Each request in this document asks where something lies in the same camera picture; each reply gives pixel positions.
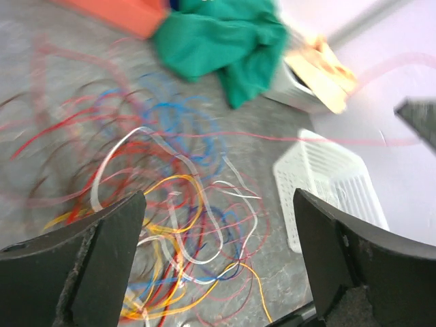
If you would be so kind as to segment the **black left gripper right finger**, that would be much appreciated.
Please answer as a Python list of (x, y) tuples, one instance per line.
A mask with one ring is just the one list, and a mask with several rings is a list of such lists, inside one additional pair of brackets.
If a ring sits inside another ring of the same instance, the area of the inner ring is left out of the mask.
[(435, 325), (435, 247), (349, 215), (303, 189), (293, 197), (317, 315), (361, 288), (379, 326)]

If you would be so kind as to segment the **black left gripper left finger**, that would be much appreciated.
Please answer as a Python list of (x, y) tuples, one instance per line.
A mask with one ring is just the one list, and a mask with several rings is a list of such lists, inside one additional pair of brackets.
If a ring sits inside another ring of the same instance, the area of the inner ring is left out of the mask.
[(1, 250), (2, 326), (117, 326), (144, 219), (142, 192)]

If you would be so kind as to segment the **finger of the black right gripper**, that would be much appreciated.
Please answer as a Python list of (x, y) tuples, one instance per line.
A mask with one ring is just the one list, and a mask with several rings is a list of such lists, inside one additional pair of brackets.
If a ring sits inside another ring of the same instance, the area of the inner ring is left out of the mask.
[(406, 98), (394, 112), (435, 152), (435, 98)]

